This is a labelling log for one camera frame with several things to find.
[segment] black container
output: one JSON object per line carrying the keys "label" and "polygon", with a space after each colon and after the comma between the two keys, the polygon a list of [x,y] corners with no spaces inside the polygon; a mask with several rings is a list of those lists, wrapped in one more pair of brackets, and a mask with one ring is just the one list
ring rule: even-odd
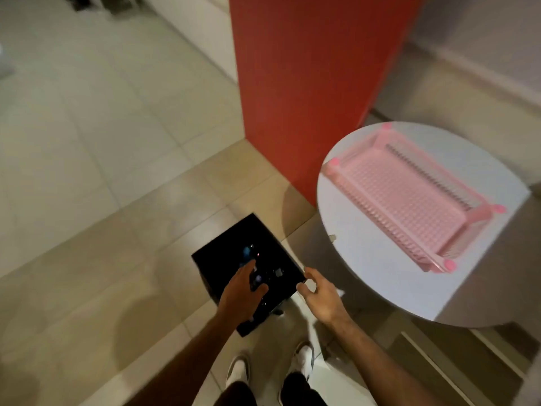
{"label": "black container", "polygon": [[255,288],[264,282],[269,291],[255,311],[253,321],[244,322],[237,328],[240,336],[252,332],[295,293],[296,285],[305,280],[301,269],[255,214],[248,215],[192,255],[207,291],[216,303],[229,280],[252,258],[256,262],[256,270],[250,276],[252,286]]}

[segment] red panel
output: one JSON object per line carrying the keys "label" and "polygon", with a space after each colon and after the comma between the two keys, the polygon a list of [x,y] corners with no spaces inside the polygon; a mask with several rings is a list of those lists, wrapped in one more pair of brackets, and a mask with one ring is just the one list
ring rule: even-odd
{"label": "red panel", "polygon": [[315,204],[422,0],[229,0],[246,137]]}

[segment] black pants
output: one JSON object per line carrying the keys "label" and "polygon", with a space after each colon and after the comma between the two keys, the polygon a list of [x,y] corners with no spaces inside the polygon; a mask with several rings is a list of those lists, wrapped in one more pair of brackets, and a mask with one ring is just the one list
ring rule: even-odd
{"label": "black pants", "polygon": [[[294,372],[286,377],[282,388],[283,406],[326,406],[319,393],[310,389],[305,377]],[[255,397],[244,382],[234,382],[220,395],[214,406],[256,406]]]}

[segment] sneaker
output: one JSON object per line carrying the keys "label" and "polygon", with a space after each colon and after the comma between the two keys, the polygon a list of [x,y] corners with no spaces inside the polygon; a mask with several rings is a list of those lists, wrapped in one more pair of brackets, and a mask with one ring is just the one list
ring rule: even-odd
{"label": "sneaker", "polygon": [[[291,365],[287,372],[288,376],[294,372],[300,372],[305,377],[306,381],[312,374],[314,370],[314,361],[315,361],[314,347],[309,341],[303,341],[299,343],[293,354],[293,359],[291,359]],[[282,390],[278,393],[278,403],[282,406]]]}
{"label": "sneaker", "polygon": [[227,371],[226,387],[233,382],[250,383],[250,359],[247,354],[240,354],[233,359]]}

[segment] basket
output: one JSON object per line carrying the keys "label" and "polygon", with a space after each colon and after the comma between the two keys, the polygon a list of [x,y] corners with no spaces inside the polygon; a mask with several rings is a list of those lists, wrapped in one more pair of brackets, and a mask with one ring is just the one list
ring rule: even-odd
{"label": "basket", "polygon": [[390,123],[325,163],[322,172],[424,271],[453,272],[454,259],[493,213],[505,212]]}

